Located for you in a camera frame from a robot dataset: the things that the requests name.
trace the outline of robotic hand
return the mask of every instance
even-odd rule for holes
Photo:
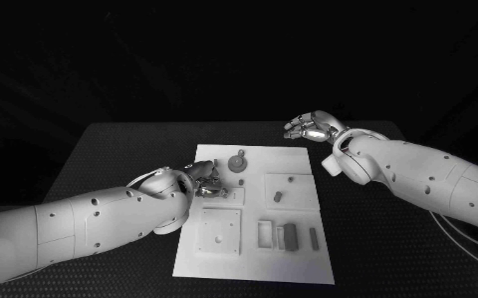
[[[126,187],[1,212],[0,283],[53,263],[112,250],[151,231],[176,230],[188,218],[194,195],[227,198],[211,161],[192,163],[181,171],[159,168]]]
[[[472,163],[377,132],[345,127],[323,111],[300,115],[283,127],[283,138],[331,143],[320,165],[332,176],[343,172],[361,185],[381,182],[413,205],[478,226],[478,166]]]

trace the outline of black background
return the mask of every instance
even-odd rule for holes
[[[41,202],[92,122],[319,109],[478,162],[474,0],[1,0],[0,23],[1,205]]]

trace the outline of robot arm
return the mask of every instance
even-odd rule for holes
[[[53,263],[109,251],[188,218],[197,196],[227,197],[211,161],[155,170],[138,189],[113,187],[0,213],[0,283]]]
[[[478,166],[436,149],[345,127],[323,111],[286,125],[284,138],[332,144],[322,166],[358,184],[381,182],[413,205],[478,226]]]

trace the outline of table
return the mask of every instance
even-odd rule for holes
[[[402,140],[387,121],[343,122]],[[478,295],[478,264],[430,214],[378,183],[331,177],[328,143],[282,138],[283,122],[158,122],[89,125],[44,203],[125,186],[158,167],[191,162],[197,144],[306,147],[335,286],[172,277],[176,230],[148,234],[96,256],[64,261],[0,284],[0,297],[446,297]]]

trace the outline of dark table surface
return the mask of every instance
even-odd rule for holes
[[[404,140],[384,121],[345,122]],[[194,160],[197,144],[306,147],[335,286],[172,277],[179,230],[94,256],[56,263],[0,284],[0,297],[449,297],[478,295],[478,263],[444,236],[427,211],[384,185],[331,177],[328,143],[282,138],[283,122],[92,124],[44,203],[125,186],[158,167]]]

